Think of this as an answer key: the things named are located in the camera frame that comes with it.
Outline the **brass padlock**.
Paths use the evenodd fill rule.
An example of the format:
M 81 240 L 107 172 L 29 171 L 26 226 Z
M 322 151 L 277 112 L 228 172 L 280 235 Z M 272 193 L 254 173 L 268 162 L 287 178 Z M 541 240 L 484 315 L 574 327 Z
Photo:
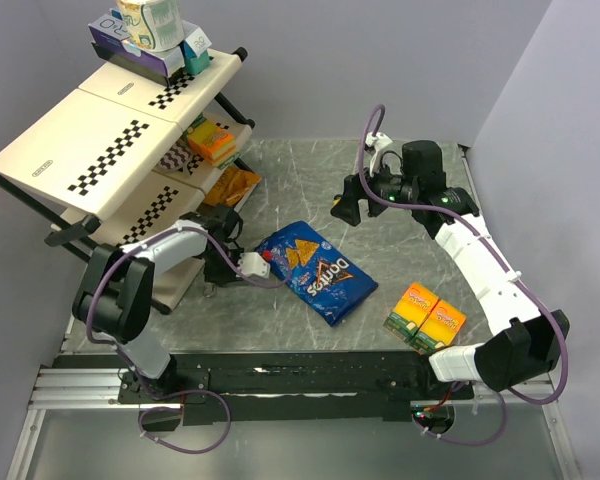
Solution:
M 207 283 L 203 287 L 203 296 L 205 298 L 213 298 L 217 294 L 217 286 Z

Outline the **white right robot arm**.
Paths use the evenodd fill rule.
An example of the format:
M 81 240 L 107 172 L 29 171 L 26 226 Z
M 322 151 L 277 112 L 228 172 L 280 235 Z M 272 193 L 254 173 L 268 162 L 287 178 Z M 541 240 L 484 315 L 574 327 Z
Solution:
M 448 186 L 439 145 L 429 140 L 403 144 L 397 174 L 382 159 L 391 147 L 381 133 L 365 136 L 360 152 L 369 154 L 371 162 L 358 163 L 345 178 L 332 215 L 358 225 L 361 200 L 367 201 L 371 217 L 388 207 L 410 210 L 460 270 L 492 334 L 484 343 L 436 348 L 428 356 L 430 365 L 417 373 L 418 390 L 434 399 L 452 382 L 474 381 L 497 392 L 512 391 L 555 368 L 566 369 L 568 319 L 560 310 L 549 311 L 523 284 L 471 195 Z

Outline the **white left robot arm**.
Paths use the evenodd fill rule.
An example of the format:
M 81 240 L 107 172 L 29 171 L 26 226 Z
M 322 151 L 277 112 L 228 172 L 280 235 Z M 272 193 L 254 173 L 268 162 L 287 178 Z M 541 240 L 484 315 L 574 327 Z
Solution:
M 112 347 L 132 367 L 142 390 L 157 402 L 171 399 L 184 384 L 177 360 L 148 326 L 154 280 L 186 259 L 204 262 L 204 280 L 224 287 L 244 249 L 243 227 L 231 207 L 216 206 L 207 216 L 190 212 L 171 227 L 143 241 L 115 247 L 101 244 L 91 254 L 72 305 L 94 344 Z

